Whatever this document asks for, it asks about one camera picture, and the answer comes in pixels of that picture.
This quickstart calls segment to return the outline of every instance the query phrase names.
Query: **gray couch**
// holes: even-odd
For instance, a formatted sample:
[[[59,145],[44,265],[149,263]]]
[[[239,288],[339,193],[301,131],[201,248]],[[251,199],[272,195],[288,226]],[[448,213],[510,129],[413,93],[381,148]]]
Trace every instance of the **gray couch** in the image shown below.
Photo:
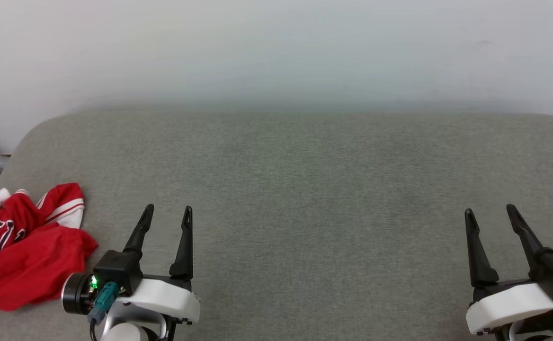
[[[0,187],[68,181],[90,267],[154,203],[142,268],[166,274],[194,208],[201,321],[177,341],[473,340],[465,208],[502,280],[528,270],[507,203],[553,247],[548,116],[71,115],[26,136]],[[88,338],[58,301],[0,311],[0,340]]]

